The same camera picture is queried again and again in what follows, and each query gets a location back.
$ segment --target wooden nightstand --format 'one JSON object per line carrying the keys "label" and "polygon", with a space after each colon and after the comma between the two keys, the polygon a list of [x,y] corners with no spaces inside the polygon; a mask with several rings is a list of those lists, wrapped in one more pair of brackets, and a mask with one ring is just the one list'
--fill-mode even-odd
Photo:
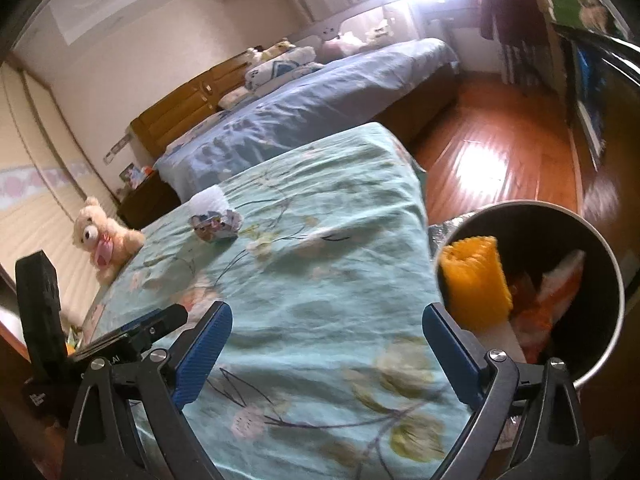
{"label": "wooden nightstand", "polygon": [[118,208],[118,216],[132,229],[142,229],[180,205],[180,199],[157,171],[131,191]]}

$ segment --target pillow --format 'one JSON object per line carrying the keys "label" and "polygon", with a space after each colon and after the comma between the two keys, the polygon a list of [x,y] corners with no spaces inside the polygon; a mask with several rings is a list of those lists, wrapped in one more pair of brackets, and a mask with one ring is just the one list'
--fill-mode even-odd
{"label": "pillow", "polygon": [[272,79],[271,81],[261,85],[255,92],[254,95],[258,98],[264,97],[267,94],[270,94],[274,90],[277,90],[283,85],[286,85],[289,81],[293,81],[295,79],[300,79],[305,75],[309,75],[313,72],[317,72],[320,69],[323,69],[324,65],[320,63],[307,63],[306,65],[300,66],[293,70],[290,70],[284,75],[277,77],[276,79]]}
{"label": "pillow", "polygon": [[237,105],[242,99],[247,97],[251,92],[249,92],[244,86],[236,88],[231,92],[225,94],[220,101],[218,101],[218,106],[220,108],[224,108],[225,110],[231,110],[235,105]]}
{"label": "pillow", "polygon": [[255,91],[272,79],[276,79],[299,66],[311,63],[315,59],[316,51],[312,46],[295,48],[249,70],[244,76],[244,86]]}

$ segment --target hanging clothes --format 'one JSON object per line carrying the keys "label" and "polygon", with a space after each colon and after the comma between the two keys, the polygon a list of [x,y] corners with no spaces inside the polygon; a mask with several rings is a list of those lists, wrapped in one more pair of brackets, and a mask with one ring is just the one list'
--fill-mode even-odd
{"label": "hanging clothes", "polygon": [[548,36],[536,0],[481,0],[480,35],[502,45],[503,82],[530,86],[540,79],[536,47],[547,46]]}

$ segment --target stuffed animal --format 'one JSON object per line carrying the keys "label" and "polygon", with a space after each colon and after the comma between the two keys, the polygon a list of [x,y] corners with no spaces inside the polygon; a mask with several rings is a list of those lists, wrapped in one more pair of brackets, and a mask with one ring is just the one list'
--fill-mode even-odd
{"label": "stuffed animal", "polygon": [[248,48],[247,54],[249,55],[251,66],[257,66],[278,56],[281,56],[285,52],[293,50],[295,47],[296,46],[289,40],[287,40],[287,38],[283,38],[282,41],[279,41],[275,45],[270,46],[267,50],[263,50],[262,52],[258,52],[254,48]]}
{"label": "stuffed animal", "polygon": [[109,285],[118,272],[145,243],[145,235],[118,224],[100,207],[97,198],[84,202],[74,223],[74,245],[91,253],[91,263],[97,267],[98,282]]}
{"label": "stuffed animal", "polygon": [[373,46],[387,46],[394,42],[394,32],[388,20],[382,20],[377,27],[373,27],[366,33],[367,44]]}

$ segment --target dog picture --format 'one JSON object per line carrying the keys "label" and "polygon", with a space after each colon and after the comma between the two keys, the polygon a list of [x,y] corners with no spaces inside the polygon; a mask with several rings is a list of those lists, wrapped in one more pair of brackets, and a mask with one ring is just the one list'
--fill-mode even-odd
{"label": "dog picture", "polygon": [[587,30],[608,34],[612,16],[600,0],[578,0],[580,21]]}

